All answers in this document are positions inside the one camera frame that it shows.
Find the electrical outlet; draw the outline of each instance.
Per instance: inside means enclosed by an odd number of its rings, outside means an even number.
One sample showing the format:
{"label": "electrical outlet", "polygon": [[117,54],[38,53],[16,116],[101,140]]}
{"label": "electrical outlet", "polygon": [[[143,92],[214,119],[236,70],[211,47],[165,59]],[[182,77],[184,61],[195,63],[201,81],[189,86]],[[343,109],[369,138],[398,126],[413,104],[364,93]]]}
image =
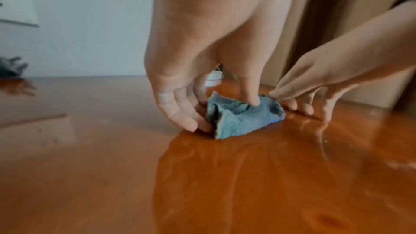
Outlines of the electrical outlet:
{"label": "electrical outlet", "polygon": [[0,0],[0,20],[39,26],[32,0]]}

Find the hand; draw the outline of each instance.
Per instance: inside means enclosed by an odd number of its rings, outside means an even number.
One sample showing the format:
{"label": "hand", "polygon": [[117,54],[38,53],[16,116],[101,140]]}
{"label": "hand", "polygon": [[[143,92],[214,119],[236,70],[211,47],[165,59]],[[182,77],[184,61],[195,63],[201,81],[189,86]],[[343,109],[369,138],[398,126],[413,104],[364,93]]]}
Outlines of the hand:
{"label": "hand", "polygon": [[314,95],[326,86],[322,119],[328,122],[345,92],[414,65],[416,2],[409,1],[306,53],[269,95],[287,100],[293,111],[298,99],[305,114],[312,115]]}
{"label": "hand", "polygon": [[154,0],[145,68],[161,111],[189,131],[210,131],[194,106],[220,63],[239,80],[241,99],[257,106],[263,67],[290,7],[280,0]]}

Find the light blue wall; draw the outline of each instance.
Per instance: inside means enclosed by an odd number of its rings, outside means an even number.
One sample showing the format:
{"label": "light blue wall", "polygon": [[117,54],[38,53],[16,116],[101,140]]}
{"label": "light blue wall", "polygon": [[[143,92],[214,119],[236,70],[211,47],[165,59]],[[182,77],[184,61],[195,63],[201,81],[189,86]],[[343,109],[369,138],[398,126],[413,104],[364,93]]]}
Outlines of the light blue wall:
{"label": "light blue wall", "polygon": [[40,27],[0,22],[0,56],[26,76],[143,75],[152,0],[33,0]]}

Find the teal fabric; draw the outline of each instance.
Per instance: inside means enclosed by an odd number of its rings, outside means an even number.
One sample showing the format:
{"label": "teal fabric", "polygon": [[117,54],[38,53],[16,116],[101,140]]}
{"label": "teal fabric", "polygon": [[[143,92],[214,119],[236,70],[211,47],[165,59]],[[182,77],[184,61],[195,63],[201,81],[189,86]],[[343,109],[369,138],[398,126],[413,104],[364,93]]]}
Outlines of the teal fabric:
{"label": "teal fabric", "polygon": [[259,97],[260,105],[253,107],[214,91],[208,99],[205,119],[215,124],[215,138],[224,139],[247,134],[285,118],[285,111],[279,102],[263,94]]}

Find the white container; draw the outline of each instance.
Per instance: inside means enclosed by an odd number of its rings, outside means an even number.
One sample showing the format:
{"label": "white container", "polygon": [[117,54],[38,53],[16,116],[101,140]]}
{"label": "white container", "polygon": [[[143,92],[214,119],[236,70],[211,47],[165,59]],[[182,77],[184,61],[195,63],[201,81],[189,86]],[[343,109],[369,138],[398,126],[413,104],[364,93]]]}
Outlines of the white container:
{"label": "white container", "polygon": [[214,87],[222,83],[223,74],[221,71],[213,71],[205,82],[205,87]]}

